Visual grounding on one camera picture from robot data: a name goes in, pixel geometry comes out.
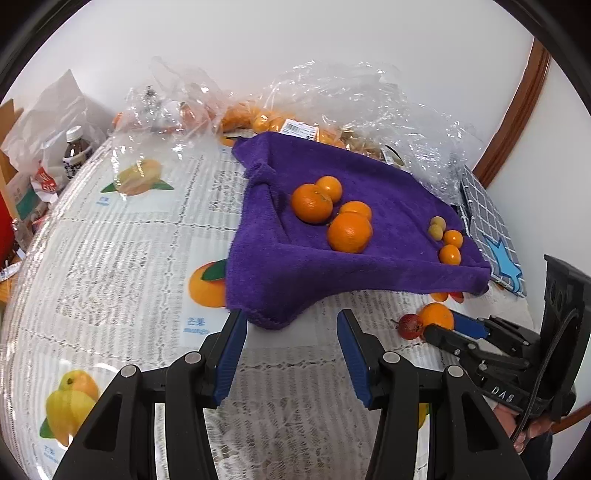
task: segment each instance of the screw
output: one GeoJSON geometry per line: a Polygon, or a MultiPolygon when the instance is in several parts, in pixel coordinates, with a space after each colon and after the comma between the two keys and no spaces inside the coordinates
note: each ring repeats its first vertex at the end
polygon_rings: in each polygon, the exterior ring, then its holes
{"type": "Polygon", "coordinates": [[[456,378],[460,378],[463,374],[464,374],[464,370],[462,367],[459,367],[457,365],[451,365],[448,369],[447,372],[452,376],[452,377],[456,377],[456,378]]]}
{"type": "Polygon", "coordinates": [[[133,377],[137,370],[138,369],[134,365],[125,365],[121,369],[121,376],[125,378],[133,377]]]}
{"type": "Polygon", "coordinates": [[[389,364],[397,364],[400,361],[400,355],[396,352],[385,352],[382,358],[389,364]]]}
{"type": "Polygon", "coordinates": [[[196,364],[201,361],[201,354],[199,352],[189,352],[185,355],[185,361],[190,364],[196,364]]]}

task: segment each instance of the plastic packaging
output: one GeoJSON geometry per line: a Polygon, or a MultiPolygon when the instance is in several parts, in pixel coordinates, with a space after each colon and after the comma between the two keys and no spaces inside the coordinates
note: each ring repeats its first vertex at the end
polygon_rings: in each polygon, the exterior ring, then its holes
{"type": "Polygon", "coordinates": [[[113,120],[114,181],[103,193],[127,199],[173,190],[167,176],[176,162],[187,161],[188,151],[219,154],[216,134],[230,94],[203,70],[173,69],[159,57],[151,71],[154,78],[129,91],[126,109],[113,120]]]}
{"type": "Polygon", "coordinates": [[[105,140],[104,133],[88,122],[86,114],[86,99],[68,70],[42,92],[30,111],[21,115],[2,143],[10,163],[30,175],[35,192],[44,202],[55,202],[68,183],[63,165],[66,131],[80,125],[94,149],[105,140]]]}
{"type": "Polygon", "coordinates": [[[368,63],[310,61],[278,76],[255,102],[242,102],[229,113],[251,114],[256,133],[278,131],[290,118],[317,127],[315,140],[322,143],[394,166],[400,157],[427,190],[457,203],[464,164],[480,154],[482,143],[451,117],[410,102],[394,83],[395,72],[368,63]]]}

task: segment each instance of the brown bottle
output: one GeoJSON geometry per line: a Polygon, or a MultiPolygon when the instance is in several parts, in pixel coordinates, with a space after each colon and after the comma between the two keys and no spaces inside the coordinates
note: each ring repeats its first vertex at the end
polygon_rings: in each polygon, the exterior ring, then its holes
{"type": "Polygon", "coordinates": [[[80,125],[76,125],[66,132],[66,140],[68,140],[68,148],[64,153],[64,168],[68,179],[71,180],[86,160],[92,156],[92,147],[82,138],[80,125]]]}

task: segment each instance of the label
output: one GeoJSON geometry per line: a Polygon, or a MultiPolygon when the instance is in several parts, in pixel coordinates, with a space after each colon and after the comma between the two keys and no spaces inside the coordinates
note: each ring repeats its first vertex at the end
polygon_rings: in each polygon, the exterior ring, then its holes
{"type": "Polygon", "coordinates": [[[279,131],[280,134],[291,135],[292,137],[307,138],[308,140],[314,140],[318,135],[318,127],[311,127],[302,122],[296,122],[291,118],[285,120],[283,127],[279,131]]]}
{"type": "Polygon", "coordinates": [[[92,156],[92,147],[88,146],[86,150],[78,153],[75,157],[66,158],[64,157],[64,168],[68,180],[74,178],[74,175],[82,168],[82,165],[92,156]]]}

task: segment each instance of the orange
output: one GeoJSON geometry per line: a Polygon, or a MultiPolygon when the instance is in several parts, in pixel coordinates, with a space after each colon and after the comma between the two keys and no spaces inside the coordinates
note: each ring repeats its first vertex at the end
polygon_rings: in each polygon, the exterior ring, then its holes
{"type": "Polygon", "coordinates": [[[343,196],[343,186],[340,184],[338,179],[327,175],[318,179],[316,184],[320,189],[330,197],[333,203],[336,203],[343,196]]]}
{"type": "Polygon", "coordinates": [[[354,212],[340,213],[327,232],[329,245],[337,252],[360,254],[374,234],[366,217],[354,212]]]}
{"type": "Polygon", "coordinates": [[[433,300],[435,301],[446,301],[447,300],[447,293],[431,293],[433,300]]]}
{"type": "Polygon", "coordinates": [[[441,303],[430,303],[425,305],[418,313],[423,321],[423,327],[431,325],[439,325],[447,330],[453,330],[453,314],[450,309],[441,303]]]}
{"type": "Polygon", "coordinates": [[[345,212],[359,213],[371,222],[371,208],[369,208],[367,203],[359,202],[358,200],[347,202],[339,209],[339,213],[345,212]]]}
{"type": "Polygon", "coordinates": [[[457,230],[448,230],[443,234],[443,243],[461,248],[464,243],[464,237],[462,237],[462,234],[457,230]]]}
{"type": "Polygon", "coordinates": [[[304,183],[291,194],[295,216],[306,223],[322,223],[332,213],[332,200],[313,183],[304,183]]]}
{"type": "Polygon", "coordinates": [[[189,295],[195,303],[204,307],[225,307],[226,306],[226,281],[220,280],[205,281],[201,279],[210,265],[215,262],[209,262],[199,267],[189,279],[189,295]]]}
{"type": "Polygon", "coordinates": [[[279,133],[281,131],[281,127],[283,127],[283,124],[285,123],[285,118],[283,118],[282,116],[278,116],[276,118],[274,118],[273,120],[271,120],[271,122],[269,122],[269,132],[277,132],[279,133]]]}
{"type": "Polygon", "coordinates": [[[269,130],[269,123],[271,122],[269,116],[270,112],[260,112],[253,117],[251,127],[254,133],[261,134],[269,130]]]}
{"type": "Polygon", "coordinates": [[[445,245],[439,251],[439,261],[447,265],[459,265],[462,261],[462,256],[455,245],[445,245]]]}

